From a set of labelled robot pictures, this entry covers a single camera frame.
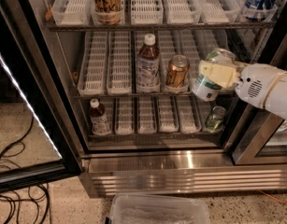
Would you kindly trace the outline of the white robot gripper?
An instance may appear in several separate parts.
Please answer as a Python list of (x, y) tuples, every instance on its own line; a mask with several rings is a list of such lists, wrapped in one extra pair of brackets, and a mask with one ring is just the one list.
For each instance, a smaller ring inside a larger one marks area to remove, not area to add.
[[(237, 68), (244, 68), (241, 74)], [(202, 60), (199, 73), (215, 84), (230, 88), (237, 84), (238, 97), (257, 108), (287, 110), (287, 71), (268, 64), (215, 63)]]

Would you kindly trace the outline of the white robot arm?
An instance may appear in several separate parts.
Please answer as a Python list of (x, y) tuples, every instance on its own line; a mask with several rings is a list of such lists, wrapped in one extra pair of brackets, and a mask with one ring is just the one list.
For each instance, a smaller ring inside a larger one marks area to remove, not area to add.
[(263, 63), (202, 60), (199, 73), (225, 89), (234, 87), (242, 101), (287, 121), (287, 71)]

